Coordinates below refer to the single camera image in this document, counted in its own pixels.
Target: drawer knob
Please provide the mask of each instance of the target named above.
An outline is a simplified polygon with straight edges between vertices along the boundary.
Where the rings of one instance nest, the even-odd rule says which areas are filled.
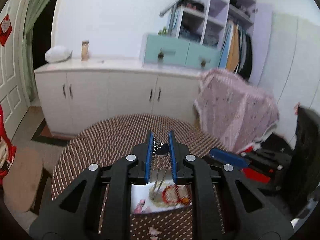
[[[164,53],[161,50],[158,54],[158,59],[163,59],[163,57],[164,57]]]
[[[205,67],[205,64],[206,64],[207,62],[203,59],[202,61],[201,61],[201,67]]]

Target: polka dot tablecloth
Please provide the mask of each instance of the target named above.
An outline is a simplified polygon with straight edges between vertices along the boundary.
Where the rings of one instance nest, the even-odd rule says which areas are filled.
[[[156,139],[168,142],[168,131],[173,130],[176,140],[186,144],[190,153],[202,157],[213,147],[224,149],[215,138],[193,125],[177,119],[151,114],[135,114],[101,121],[81,132],[63,150],[52,175],[52,199],[54,200],[91,163],[101,167],[116,162],[130,154],[132,147],[143,143],[147,131]],[[101,230],[103,208],[108,197],[108,187],[100,215]],[[158,240],[192,239],[191,207],[174,211],[131,215],[131,239],[150,239],[149,228],[160,231]]]

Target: beige stool cushion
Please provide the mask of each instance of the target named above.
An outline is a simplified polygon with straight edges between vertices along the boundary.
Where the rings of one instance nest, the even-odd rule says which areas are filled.
[[[31,209],[42,177],[41,156],[30,148],[17,149],[8,175],[3,179],[6,201],[20,212]]]

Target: pink blanket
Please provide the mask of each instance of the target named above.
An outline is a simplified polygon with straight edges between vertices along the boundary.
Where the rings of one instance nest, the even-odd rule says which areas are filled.
[[[225,69],[201,75],[201,92],[195,106],[201,129],[219,138],[232,152],[259,140],[279,121],[272,95]]]

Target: yellow garment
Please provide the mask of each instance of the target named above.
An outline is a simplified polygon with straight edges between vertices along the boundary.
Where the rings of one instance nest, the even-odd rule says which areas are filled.
[[[230,52],[228,55],[226,69],[231,72],[234,72],[238,64],[239,64],[239,33],[238,33],[238,27],[233,25],[233,35],[232,35]]]

